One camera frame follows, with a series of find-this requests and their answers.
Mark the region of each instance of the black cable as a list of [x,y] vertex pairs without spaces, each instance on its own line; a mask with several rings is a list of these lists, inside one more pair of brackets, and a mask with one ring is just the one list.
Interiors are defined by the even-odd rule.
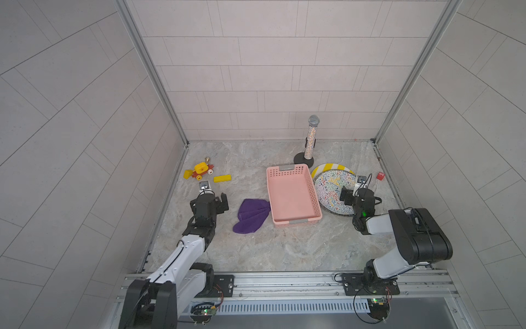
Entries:
[[429,226],[428,224],[424,221],[423,217],[422,217],[422,214],[420,214],[420,211],[416,210],[415,208],[412,208],[416,214],[418,215],[418,217],[420,218],[419,220],[424,224],[424,226],[426,227],[426,232],[428,234],[428,237],[429,237],[429,242],[431,242],[431,261],[429,262],[429,264],[433,263],[434,262],[434,246],[433,246],[433,239],[431,238],[431,234],[429,233]]
[[[354,309],[356,316],[358,317],[358,319],[360,319],[360,321],[365,322],[365,323],[367,323],[367,324],[378,324],[378,323],[380,323],[380,322],[385,321],[387,318],[384,318],[383,320],[379,320],[379,321],[377,321],[377,322],[367,322],[367,321],[365,321],[364,319],[360,318],[360,316],[358,315],[358,312],[356,312],[356,304],[355,304],[356,296],[358,295],[358,293],[359,293],[361,290],[364,290],[364,288],[365,288],[365,287],[362,287],[362,288],[358,289],[358,291],[356,291],[356,293],[355,293],[354,298],[352,299],[352,308]],[[389,313],[391,312],[391,304],[389,304],[389,302],[388,302],[387,305],[389,306],[389,311],[387,312],[387,317],[389,317]]]
[[336,280],[336,276],[337,276],[337,275],[340,275],[340,274],[345,274],[345,273],[336,273],[332,279],[333,279],[334,281],[338,282],[338,283],[343,283],[343,281],[338,281],[338,280]]
[[369,186],[369,184],[371,183],[371,180],[372,180],[372,173],[370,173],[369,176],[367,176],[365,182],[361,183],[360,188],[363,188],[365,185]]

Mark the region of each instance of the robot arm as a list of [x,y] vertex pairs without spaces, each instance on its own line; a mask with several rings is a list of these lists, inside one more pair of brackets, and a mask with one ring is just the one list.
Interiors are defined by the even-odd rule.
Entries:
[[212,290],[212,265],[195,263],[215,235],[217,214],[228,210],[226,194],[221,199],[200,182],[201,191],[190,202],[193,216],[170,257],[146,280],[134,280],[124,299],[119,329],[150,318],[151,328],[176,328],[177,319],[199,293]]
[[389,210],[364,222],[367,233],[394,233],[397,243],[387,254],[367,263],[364,273],[370,281],[386,280],[453,256],[451,243],[425,208]]

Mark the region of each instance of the marble floor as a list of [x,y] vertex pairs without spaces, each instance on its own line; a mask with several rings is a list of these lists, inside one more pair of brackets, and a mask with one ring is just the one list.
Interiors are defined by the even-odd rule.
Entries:
[[[214,164],[213,176],[232,175],[232,181],[214,183],[216,195],[228,196],[230,210],[217,216],[216,235],[199,262],[210,263],[217,272],[227,271],[338,271],[362,270],[366,261],[395,247],[392,235],[363,236],[350,217],[333,215],[322,209],[323,218],[316,225],[275,228],[271,215],[263,226],[251,234],[232,231],[238,222],[237,211],[246,198],[268,200],[266,168],[291,164],[304,143],[296,142],[194,142],[190,144],[183,169],[204,161]],[[342,164],[358,175],[373,174],[370,188],[383,199],[377,214],[398,208],[387,180],[375,179],[381,171],[370,142],[316,143],[315,163]],[[177,181],[165,218],[157,235],[147,271],[156,270],[172,253],[192,216],[189,201],[199,193],[198,182]]]

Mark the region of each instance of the tiled wall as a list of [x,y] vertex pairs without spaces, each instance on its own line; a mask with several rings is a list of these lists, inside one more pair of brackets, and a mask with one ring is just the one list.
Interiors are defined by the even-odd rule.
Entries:
[[182,147],[111,0],[1,1],[0,327],[96,328]]
[[480,328],[526,328],[526,2],[464,0],[379,147]]
[[127,1],[190,140],[374,137],[445,3]]

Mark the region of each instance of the plate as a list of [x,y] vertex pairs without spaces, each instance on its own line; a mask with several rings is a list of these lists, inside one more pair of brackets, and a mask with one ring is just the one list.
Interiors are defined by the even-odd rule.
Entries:
[[341,216],[352,216],[355,213],[352,206],[340,201],[341,189],[344,186],[353,189],[355,184],[356,175],[340,169],[324,171],[314,179],[314,188],[320,205],[329,212]]

